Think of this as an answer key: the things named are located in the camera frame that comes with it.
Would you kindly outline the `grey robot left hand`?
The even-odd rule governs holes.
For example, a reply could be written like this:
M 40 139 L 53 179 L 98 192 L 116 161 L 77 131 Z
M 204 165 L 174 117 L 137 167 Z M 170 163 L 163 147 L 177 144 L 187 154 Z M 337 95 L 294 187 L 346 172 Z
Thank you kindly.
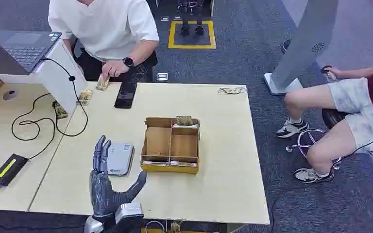
M 90 172 L 89 187 L 94 217 L 113 214 L 122 204 L 131 203 L 140 193 L 147 180 L 147 172 L 139 173 L 137 180 L 125 192 L 112 188 L 108 176 L 108 150 L 111 140 L 102 135 L 94 148 L 93 169 Z

